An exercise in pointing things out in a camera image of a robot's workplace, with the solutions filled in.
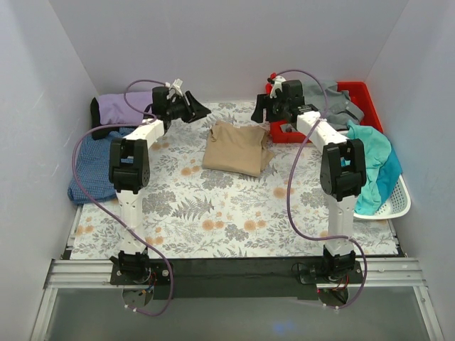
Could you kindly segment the tan t shirt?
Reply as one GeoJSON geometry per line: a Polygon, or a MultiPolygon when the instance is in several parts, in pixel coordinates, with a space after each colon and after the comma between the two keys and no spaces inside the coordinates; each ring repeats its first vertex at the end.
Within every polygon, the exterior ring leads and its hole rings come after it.
{"type": "Polygon", "coordinates": [[[203,167],[258,177],[274,158],[267,148],[268,136],[260,126],[217,121],[208,134],[203,167]]]}

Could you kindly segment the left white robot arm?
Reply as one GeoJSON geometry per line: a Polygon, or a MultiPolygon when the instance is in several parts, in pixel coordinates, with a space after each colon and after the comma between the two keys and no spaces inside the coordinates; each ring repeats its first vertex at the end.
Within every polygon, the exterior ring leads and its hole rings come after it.
{"type": "Polygon", "coordinates": [[[116,191],[120,220],[126,225],[120,252],[112,260],[120,274],[135,283],[144,283],[152,275],[142,207],[144,188],[150,180],[149,149],[173,120],[192,123],[211,113],[191,92],[170,85],[153,88],[144,108],[139,126],[124,138],[114,139],[109,150],[109,181],[116,191]]]}

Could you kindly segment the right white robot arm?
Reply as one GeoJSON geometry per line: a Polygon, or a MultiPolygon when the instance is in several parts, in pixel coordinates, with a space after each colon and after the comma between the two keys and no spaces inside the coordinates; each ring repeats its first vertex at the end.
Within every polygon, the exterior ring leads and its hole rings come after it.
{"type": "Polygon", "coordinates": [[[299,80],[274,75],[269,89],[257,96],[251,119],[257,123],[284,120],[321,152],[320,184],[328,200],[328,235],[322,238],[323,255],[298,267],[302,282],[337,281],[355,268],[353,213],[365,185],[363,142],[337,132],[314,107],[305,103],[299,80]]]}

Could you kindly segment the red plastic bin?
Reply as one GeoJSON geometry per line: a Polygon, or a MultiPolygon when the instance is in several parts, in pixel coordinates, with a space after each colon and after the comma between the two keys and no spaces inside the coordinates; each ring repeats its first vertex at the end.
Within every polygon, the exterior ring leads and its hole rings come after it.
{"type": "MultiPolygon", "coordinates": [[[[373,101],[370,97],[368,87],[364,82],[337,82],[338,91],[348,91],[351,102],[353,102],[364,113],[360,122],[363,126],[372,126],[379,132],[383,132],[382,125],[376,113],[373,101]]],[[[281,120],[270,124],[270,135],[275,144],[300,144],[305,135],[299,132],[283,132],[281,125],[285,121],[281,120]]]]}

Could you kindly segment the grey shirt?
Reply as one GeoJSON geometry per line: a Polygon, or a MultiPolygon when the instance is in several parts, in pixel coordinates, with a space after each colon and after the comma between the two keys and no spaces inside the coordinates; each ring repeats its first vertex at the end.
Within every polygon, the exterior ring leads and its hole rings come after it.
{"type": "MultiPolygon", "coordinates": [[[[349,121],[359,124],[363,120],[364,113],[353,103],[348,90],[338,90],[338,83],[335,81],[323,81],[321,84],[328,100],[326,119],[336,131],[347,131],[349,121]]],[[[315,81],[304,82],[303,93],[306,104],[315,106],[316,111],[324,110],[324,95],[315,81]]]]}

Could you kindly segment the folded purple shirt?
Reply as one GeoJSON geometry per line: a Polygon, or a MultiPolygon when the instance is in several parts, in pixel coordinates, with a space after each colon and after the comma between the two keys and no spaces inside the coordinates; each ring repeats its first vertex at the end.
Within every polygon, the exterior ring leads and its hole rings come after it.
{"type": "Polygon", "coordinates": [[[104,94],[97,101],[101,125],[139,125],[144,119],[145,109],[152,103],[152,96],[151,92],[127,93],[128,103],[138,109],[138,112],[125,102],[123,94],[104,94]]]}

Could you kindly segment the floral table cloth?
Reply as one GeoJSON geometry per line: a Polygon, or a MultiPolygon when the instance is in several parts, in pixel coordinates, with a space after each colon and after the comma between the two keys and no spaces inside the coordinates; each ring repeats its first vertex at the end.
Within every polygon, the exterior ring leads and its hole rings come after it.
{"type": "Polygon", "coordinates": [[[150,148],[143,221],[151,257],[321,255],[328,208],[319,151],[311,144],[270,143],[274,158],[258,177],[205,169],[211,126],[247,126],[254,104],[211,103],[209,109],[196,123],[174,121],[150,148]]]}

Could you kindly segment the folded black garment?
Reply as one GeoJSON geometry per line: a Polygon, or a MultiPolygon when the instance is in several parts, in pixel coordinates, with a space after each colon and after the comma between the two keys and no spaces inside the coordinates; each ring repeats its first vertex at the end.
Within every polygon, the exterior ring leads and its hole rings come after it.
{"type": "MultiPolygon", "coordinates": [[[[100,109],[97,99],[94,97],[90,103],[90,115],[92,121],[92,128],[101,126],[100,121],[100,109]]],[[[114,128],[103,128],[92,132],[92,138],[94,140],[105,139],[112,131],[119,131],[118,127],[114,128]]]]}

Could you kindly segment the folded blue checked shirt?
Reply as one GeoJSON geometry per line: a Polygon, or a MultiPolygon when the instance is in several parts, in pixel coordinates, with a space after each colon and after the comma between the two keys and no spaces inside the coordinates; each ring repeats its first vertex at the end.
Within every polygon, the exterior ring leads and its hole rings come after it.
{"type": "Polygon", "coordinates": [[[117,197],[109,181],[110,144],[113,139],[123,138],[132,132],[133,128],[120,128],[105,139],[94,140],[90,134],[82,140],[75,163],[77,177],[96,201],[106,202],[117,197]]]}

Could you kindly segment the teal shirt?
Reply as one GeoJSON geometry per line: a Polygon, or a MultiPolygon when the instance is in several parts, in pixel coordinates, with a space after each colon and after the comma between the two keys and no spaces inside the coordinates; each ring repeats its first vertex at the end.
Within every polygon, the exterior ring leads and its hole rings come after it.
{"type": "Polygon", "coordinates": [[[365,153],[366,182],[355,206],[359,215],[374,215],[391,196],[402,166],[389,139],[372,126],[348,122],[349,139],[359,139],[365,153]]]}

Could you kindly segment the white plastic basket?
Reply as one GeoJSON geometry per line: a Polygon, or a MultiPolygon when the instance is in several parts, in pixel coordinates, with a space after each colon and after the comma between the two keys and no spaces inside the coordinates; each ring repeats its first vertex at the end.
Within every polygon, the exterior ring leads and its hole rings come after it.
{"type": "Polygon", "coordinates": [[[359,215],[354,210],[354,216],[361,220],[394,219],[408,213],[410,205],[410,196],[401,174],[391,196],[374,215],[359,215]]]}

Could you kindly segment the black base bar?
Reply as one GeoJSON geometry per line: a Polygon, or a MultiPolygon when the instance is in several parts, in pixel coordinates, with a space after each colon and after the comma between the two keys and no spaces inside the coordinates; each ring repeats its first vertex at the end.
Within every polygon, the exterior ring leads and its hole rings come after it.
{"type": "Polygon", "coordinates": [[[360,262],[330,270],[320,256],[172,259],[111,257],[113,286],[136,288],[156,300],[172,298],[316,298],[316,287],[360,284],[360,262]]]}

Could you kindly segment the aluminium rail frame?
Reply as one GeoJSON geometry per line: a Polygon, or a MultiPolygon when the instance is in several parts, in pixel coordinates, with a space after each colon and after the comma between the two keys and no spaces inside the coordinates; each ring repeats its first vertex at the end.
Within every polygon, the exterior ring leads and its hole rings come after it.
{"type": "Polygon", "coordinates": [[[345,308],[329,287],[313,300],[174,298],[146,301],[110,283],[109,261],[54,261],[33,340],[442,340],[418,260],[371,258],[348,284],[345,308]]]}

